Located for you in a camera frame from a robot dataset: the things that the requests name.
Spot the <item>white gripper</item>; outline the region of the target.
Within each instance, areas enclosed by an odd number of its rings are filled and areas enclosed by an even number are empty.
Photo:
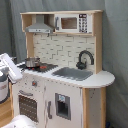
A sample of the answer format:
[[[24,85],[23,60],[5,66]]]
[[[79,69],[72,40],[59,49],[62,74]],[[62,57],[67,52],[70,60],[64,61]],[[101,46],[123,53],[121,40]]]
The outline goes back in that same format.
[[[7,74],[12,83],[17,83],[22,79],[22,73],[7,53],[0,55],[0,71]]]

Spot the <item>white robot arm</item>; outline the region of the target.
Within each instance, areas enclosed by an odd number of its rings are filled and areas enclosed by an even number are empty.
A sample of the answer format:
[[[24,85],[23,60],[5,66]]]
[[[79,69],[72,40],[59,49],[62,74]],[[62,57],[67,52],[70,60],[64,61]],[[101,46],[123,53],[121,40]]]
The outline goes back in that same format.
[[[3,53],[0,55],[0,104],[8,99],[9,83],[15,84],[22,79],[21,71],[12,61],[12,58]],[[25,115],[15,116],[2,128],[36,128],[33,121]]]

